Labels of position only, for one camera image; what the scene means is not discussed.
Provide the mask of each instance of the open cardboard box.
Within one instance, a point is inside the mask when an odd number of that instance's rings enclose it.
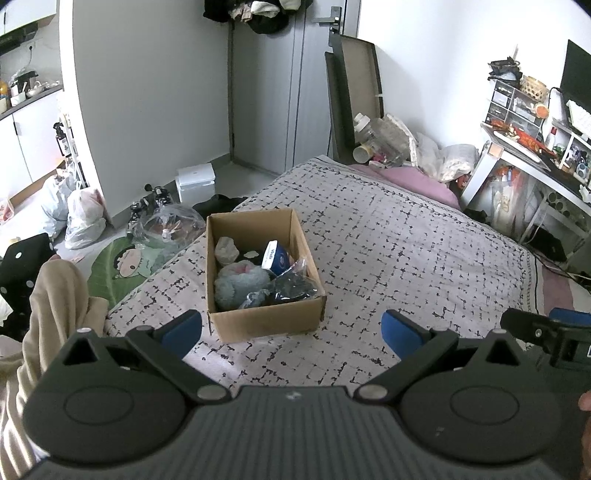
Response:
[[[326,293],[295,210],[217,213],[208,217],[206,235],[207,315],[222,342],[243,342],[318,328],[324,318]],[[295,260],[306,258],[307,275],[317,283],[319,296],[283,305],[218,312],[213,296],[213,283],[218,272],[214,250],[222,236],[232,238],[238,250],[243,252],[265,249],[271,240],[278,240]]]

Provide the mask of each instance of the clothes hanging on door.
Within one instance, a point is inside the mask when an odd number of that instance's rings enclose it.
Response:
[[[275,17],[269,18],[263,15],[253,15],[248,26],[254,33],[271,35],[280,32],[290,23],[287,14],[279,12]]]
[[[284,10],[299,10],[301,5],[301,0],[280,0],[281,7]]]
[[[243,4],[243,0],[205,0],[203,16],[214,22],[225,23],[230,20],[229,12]]]
[[[306,0],[305,8],[312,0]],[[289,25],[289,15],[301,7],[301,0],[205,0],[204,17],[224,23],[228,20],[248,23],[253,32],[273,34]]]
[[[281,8],[269,2],[255,0],[251,5],[253,15],[262,15],[263,17],[274,18],[281,12]]]

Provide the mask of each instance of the white cabinet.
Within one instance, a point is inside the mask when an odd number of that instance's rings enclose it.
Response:
[[[57,13],[57,0],[12,0],[6,6],[5,33]]]
[[[52,93],[12,114],[31,181],[47,175],[61,163],[53,124],[59,120],[58,93]]]
[[[0,196],[12,197],[31,184],[12,115],[0,121]]]

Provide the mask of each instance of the patterned bedsheet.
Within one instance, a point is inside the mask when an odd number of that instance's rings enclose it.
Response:
[[[425,327],[482,337],[509,307],[537,312],[540,268],[524,248],[462,213],[321,158],[276,179],[238,210],[294,208],[327,291],[324,321],[305,335],[224,345],[207,328],[185,361],[230,387],[355,388],[398,360],[380,334],[386,309]],[[200,238],[116,307],[107,333],[206,310]]]

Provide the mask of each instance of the person's hand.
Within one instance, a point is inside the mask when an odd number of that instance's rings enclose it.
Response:
[[[579,408],[582,411],[591,411],[591,391],[581,395]],[[585,424],[581,444],[583,445],[583,469],[581,470],[580,480],[589,480],[591,478],[591,417]]]

